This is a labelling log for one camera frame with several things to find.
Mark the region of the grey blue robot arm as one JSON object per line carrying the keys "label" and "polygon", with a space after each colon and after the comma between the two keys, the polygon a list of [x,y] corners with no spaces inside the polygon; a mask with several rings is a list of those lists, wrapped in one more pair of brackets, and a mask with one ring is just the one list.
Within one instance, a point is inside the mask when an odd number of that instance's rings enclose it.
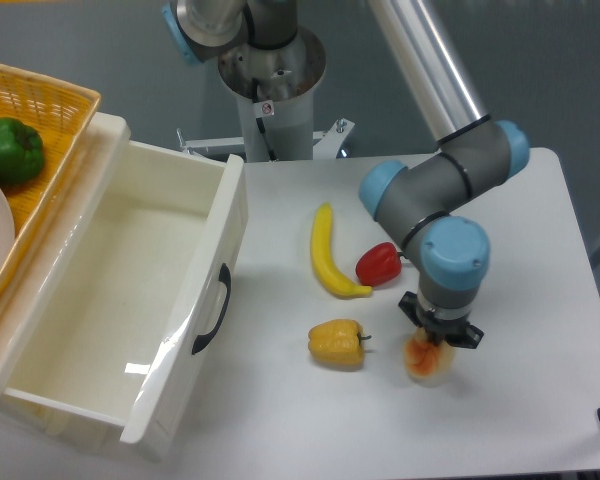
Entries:
{"label": "grey blue robot arm", "polygon": [[[455,212],[524,169],[529,142],[515,124],[490,117],[428,2],[371,8],[438,152],[414,168],[381,163],[359,197],[419,272],[402,311],[428,340],[474,349],[483,334],[469,315],[490,245],[479,225]],[[216,61],[239,108],[248,161],[317,158],[313,93],[326,53],[298,23],[295,2],[169,1],[162,15],[186,61]]]}

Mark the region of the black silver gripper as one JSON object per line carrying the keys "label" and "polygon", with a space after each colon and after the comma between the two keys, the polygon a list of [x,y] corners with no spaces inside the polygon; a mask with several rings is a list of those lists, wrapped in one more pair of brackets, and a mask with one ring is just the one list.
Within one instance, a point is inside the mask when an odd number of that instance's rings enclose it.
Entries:
{"label": "black silver gripper", "polygon": [[407,291],[398,306],[414,325],[431,334],[435,341],[446,340],[452,347],[476,349],[484,336],[482,330],[468,321],[471,303],[458,308],[439,307]]}

